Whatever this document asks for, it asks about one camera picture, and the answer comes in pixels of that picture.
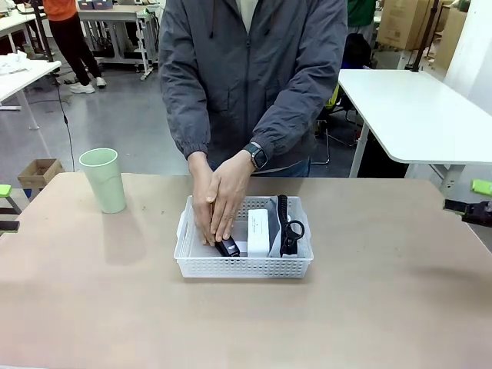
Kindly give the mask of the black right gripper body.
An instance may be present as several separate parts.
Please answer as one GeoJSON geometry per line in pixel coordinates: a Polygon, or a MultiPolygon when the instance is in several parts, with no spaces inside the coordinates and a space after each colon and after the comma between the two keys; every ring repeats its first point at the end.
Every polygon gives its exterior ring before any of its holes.
{"type": "Polygon", "coordinates": [[[468,224],[491,224],[491,202],[482,201],[479,203],[466,204],[462,221],[468,224]]]}

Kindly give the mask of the person's right hand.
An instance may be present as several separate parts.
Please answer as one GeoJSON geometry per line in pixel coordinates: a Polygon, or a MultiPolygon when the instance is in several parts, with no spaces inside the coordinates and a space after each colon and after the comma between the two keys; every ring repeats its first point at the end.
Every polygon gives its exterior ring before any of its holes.
{"type": "Polygon", "coordinates": [[[188,156],[188,168],[193,179],[194,221],[201,232],[203,243],[214,247],[215,239],[211,233],[211,202],[208,200],[213,171],[208,165],[206,154],[202,151],[188,156]]]}

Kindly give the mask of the person's left hand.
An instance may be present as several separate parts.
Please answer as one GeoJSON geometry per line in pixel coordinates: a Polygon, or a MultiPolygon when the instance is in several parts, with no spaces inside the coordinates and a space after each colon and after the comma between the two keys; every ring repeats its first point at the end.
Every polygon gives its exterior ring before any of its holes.
{"type": "Polygon", "coordinates": [[[254,170],[251,154],[241,150],[224,161],[213,173],[207,202],[213,204],[211,233],[216,242],[230,238],[232,224],[254,170]]]}

